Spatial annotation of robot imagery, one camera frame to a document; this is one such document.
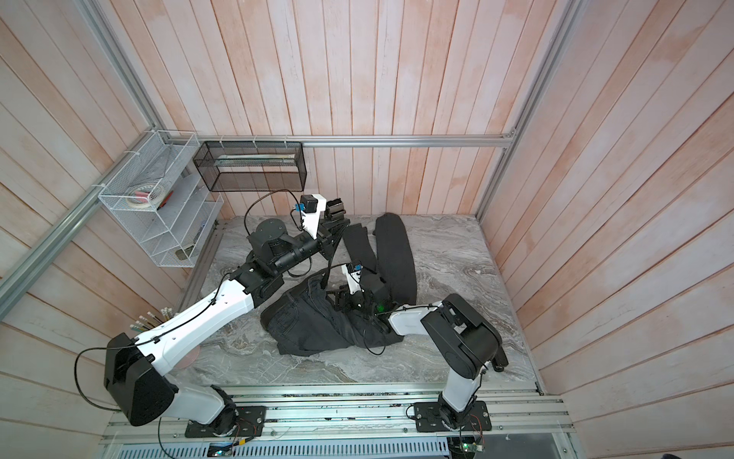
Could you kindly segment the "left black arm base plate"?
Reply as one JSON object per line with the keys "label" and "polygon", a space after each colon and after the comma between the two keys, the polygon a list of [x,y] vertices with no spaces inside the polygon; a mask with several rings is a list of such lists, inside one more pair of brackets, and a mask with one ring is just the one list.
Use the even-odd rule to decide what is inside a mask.
{"label": "left black arm base plate", "polygon": [[208,425],[189,421],[185,438],[258,437],[262,435],[266,413],[263,405],[228,405]]}

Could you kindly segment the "black leather belt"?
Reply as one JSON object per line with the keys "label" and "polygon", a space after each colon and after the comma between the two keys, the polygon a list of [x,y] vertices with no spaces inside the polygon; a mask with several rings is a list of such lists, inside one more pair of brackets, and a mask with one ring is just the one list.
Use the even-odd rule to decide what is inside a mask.
{"label": "black leather belt", "polygon": [[335,259],[335,256],[336,256],[336,251],[335,252],[320,252],[321,255],[327,261],[327,267],[324,270],[324,273],[323,273],[323,275],[321,277],[321,281],[320,281],[320,287],[322,289],[326,289],[328,287],[329,279],[330,279],[330,275],[331,275],[331,271],[332,271],[332,269],[334,268],[334,265],[335,265],[334,264],[334,259]]}

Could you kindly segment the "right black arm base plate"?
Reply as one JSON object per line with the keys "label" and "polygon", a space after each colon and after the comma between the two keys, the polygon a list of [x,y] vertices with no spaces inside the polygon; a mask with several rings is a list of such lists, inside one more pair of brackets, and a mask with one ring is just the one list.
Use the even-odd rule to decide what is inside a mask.
{"label": "right black arm base plate", "polygon": [[469,431],[485,432],[492,430],[489,411],[485,402],[474,401],[461,412],[454,411],[443,402],[422,402],[412,405],[418,432]]}

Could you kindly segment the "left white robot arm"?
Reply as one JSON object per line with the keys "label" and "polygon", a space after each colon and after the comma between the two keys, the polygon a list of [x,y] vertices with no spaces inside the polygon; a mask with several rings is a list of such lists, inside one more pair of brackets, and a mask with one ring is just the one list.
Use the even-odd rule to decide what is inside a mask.
{"label": "left white robot arm", "polygon": [[238,409],[218,386],[189,386],[166,376],[195,347],[225,325],[250,313],[282,286],[287,271],[321,254],[333,258],[349,219],[307,213],[304,230],[289,235],[283,222],[268,219],[248,236],[246,261],[219,287],[173,319],[130,338],[108,342],[103,385],[132,426],[161,417],[187,419],[226,436],[238,424]]}

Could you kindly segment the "dark grey trousers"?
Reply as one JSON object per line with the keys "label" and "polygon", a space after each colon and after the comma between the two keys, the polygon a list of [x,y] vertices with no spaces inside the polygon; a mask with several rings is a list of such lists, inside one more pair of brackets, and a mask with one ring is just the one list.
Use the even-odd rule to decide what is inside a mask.
{"label": "dark grey trousers", "polygon": [[[386,213],[375,221],[373,235],[376,248],[361,224],[349,226],[342,238],[350,261],[362,266],[361,289],[371,291],[388,309],[415,304],[417,275],[403,220]],[[320,287],[323,273],[290,288],[262,313],[261,325],[277,342],[280,354],[308,357],[351,346],[365,348],[357,344],[353,321],[329,300],[338,289]]]}

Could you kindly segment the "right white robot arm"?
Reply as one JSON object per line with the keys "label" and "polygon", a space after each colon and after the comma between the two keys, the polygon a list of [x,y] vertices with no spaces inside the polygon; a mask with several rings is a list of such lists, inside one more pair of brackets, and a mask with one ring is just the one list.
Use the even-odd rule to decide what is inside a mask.
{"label": "right white robot arm", "polygon": [[447,420],[458,421],[471,411],[483,374],[502,372],[508,357],[499,331],[462,296],[451,294],[426,305],[388,309],[363,289],[342,288],[329,296],[336,311],[356,327],[357,344],[367,349],[390,346],[410,335],[427,336],[449,367],[438,407]]}

